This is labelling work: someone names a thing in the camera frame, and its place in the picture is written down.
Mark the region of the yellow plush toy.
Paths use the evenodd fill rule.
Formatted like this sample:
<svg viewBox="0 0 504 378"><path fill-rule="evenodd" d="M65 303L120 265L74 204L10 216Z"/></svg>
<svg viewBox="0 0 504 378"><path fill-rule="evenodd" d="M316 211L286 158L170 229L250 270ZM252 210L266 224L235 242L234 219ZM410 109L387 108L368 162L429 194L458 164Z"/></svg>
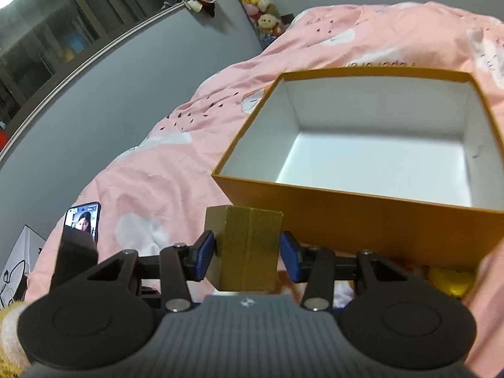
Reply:
<svg viewBox="0 0 504 378"><path fill-rule="evenodd" d="M475 275L472 272L436 267L428 269L427 278L433 287L459 300L465 297L475 282Z"/></svg>

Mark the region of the large orange storage box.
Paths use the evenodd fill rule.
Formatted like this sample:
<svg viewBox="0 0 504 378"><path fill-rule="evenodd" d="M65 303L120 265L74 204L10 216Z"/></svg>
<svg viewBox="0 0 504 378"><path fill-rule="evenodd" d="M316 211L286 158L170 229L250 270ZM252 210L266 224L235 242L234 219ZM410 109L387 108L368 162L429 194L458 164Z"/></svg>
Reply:
<svg viewBox="0 0 504 378"><path fill-rule="evenodd" d="M503 239L503 140L466 72L286 72L212 176L232 203L343 253L465 270Z"/></svg>

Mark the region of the hanging plush toy organizer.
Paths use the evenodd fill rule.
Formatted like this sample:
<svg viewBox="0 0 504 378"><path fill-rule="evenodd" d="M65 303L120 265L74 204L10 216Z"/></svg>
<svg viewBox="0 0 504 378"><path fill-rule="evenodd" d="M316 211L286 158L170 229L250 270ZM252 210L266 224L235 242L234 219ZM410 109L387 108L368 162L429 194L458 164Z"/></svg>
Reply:
<svg viewBox="0 0 504 378"><path fill-rule="evenodd" d="M263 49L278 39L294 19L292 14L280 14L273 0L239 1Z"/></svg>

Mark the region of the smartphone with lit screen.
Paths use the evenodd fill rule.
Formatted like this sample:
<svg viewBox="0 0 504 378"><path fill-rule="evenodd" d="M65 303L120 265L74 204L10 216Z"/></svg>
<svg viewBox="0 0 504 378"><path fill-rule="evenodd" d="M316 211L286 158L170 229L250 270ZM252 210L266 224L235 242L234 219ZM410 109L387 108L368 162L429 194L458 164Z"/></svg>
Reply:
<svg viewBox="0 0 504 378"><path fill-rule="evenodd" d="M89 234L93 242L97 243L100 214L101 204L98 201L87 202L70 207L66 212L64 224Z"/></svg>

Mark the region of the white printed paper bag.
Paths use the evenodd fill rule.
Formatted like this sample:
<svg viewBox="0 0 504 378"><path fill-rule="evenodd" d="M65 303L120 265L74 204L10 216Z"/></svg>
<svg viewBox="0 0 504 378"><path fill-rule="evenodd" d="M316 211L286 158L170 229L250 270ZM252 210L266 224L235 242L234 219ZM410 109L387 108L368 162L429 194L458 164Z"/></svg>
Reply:
<svg viewBox="0 0 504 378"><path fill-rule="evenodd" d="M23 301L27 278L43 249L45 239L25 225L1 271L1 308Z"/></svg>

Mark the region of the small gold cardboard box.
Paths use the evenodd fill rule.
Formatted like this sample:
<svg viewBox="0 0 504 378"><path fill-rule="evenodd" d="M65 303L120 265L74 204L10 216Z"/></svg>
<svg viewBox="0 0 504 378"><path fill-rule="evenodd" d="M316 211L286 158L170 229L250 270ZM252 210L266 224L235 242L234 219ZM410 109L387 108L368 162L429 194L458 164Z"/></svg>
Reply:
<svg viewBox="0 0 504 378"><path fill-rule="evenodd" d="M283 213L223 205L206 210L205 229L214 233L215 255L206 278L220 292L275 289Z"/></svg>

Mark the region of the dark glass window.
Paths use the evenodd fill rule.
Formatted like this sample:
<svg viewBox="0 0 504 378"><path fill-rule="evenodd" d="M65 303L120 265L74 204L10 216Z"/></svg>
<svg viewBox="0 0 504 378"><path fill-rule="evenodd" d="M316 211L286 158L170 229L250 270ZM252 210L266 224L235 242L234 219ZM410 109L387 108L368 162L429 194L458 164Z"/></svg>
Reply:
<svg viewBox="0 0 504 378"><path fill-rule="evenodd" d="M1 142L101 45L165 0L1 0Z"/></svg>

